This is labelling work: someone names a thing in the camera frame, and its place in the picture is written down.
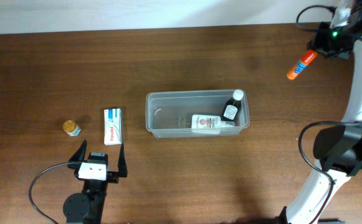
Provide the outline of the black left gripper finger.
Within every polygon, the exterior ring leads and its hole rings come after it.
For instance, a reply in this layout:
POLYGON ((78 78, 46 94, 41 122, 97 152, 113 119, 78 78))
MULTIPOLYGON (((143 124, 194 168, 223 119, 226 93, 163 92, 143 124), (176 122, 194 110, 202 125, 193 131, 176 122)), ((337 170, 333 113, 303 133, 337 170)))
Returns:
POLYGON ((118 176, 119 177, 128 176, 128 168, 125 160, 125 147, 123 143, 121 144, 119 158, 118 158, 118 176))
POLYGON ((83 162, 85 159, 86 150, 87 150, 87 141, 84 140, 80 145, 79 149, 69 159, 69 162, 83 162))

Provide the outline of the orange tube white cap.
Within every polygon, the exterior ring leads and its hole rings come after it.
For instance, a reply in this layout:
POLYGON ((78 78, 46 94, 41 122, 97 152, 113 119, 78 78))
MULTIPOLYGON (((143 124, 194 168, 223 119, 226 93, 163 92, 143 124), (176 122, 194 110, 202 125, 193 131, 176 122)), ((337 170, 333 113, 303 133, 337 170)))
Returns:
POLYGON ((308 50, 303 57, 287 72, 289 80, 296 79, 307 66, 317 57, 318 53, 314 50, 308 50))

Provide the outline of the white lotion bottle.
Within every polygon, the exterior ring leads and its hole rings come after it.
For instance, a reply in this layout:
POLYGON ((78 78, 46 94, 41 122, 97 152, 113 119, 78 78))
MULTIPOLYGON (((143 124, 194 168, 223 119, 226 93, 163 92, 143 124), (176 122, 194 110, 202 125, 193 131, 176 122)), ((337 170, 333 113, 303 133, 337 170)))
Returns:
POLYGON ((218 135, 223 128, 233 128, 232 121, 222 121, 220 116, 194 114, 191 118, 192 132, 199 134, 218 135))

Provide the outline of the dark syrup bottle white cap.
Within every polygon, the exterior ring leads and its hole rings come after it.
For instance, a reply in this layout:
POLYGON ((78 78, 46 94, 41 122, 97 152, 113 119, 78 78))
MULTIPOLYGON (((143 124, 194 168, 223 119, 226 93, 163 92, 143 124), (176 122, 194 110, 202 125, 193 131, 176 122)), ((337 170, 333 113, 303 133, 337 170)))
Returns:
POLYGON ((227 100, 221 113, 223 121, 234 121, 241 108, 241 101, 244 97, 242 90, 235 90, 232 97, 227 100))

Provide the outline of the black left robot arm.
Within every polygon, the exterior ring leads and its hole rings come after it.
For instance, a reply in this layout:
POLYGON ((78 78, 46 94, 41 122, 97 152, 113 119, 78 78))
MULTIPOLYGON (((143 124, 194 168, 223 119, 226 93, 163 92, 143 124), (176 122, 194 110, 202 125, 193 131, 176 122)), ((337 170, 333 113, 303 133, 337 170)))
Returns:
POLYGON ((120 146, 117 171, 107 170, 107 154, 91 152, 85 158, 86 149, 87 141, 83 141, 67 165, 74 170, 74 176, 83 181, 82 191, 70 195, 64 202, 63 213, 67 223, 100 223, 108 184, 117 184, 128 175, 123 144, 120 146))

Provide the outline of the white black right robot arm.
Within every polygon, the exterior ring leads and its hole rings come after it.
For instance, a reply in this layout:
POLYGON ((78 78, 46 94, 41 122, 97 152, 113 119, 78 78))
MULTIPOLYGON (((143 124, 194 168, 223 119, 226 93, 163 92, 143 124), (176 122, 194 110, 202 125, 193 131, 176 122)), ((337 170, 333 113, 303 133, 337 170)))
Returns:
POLYGON ((325 6, 330 22, 311 29, 306 54, 287 73, 296 77, 317 56, 354 56, 350 99, 341 121, 319 121, 305 126, 298 137, 299 152, 312 168, 302 191, 284 207, 274 223, 321 223, 320 216, 332 197, 362 170, 362 0, 325 6))

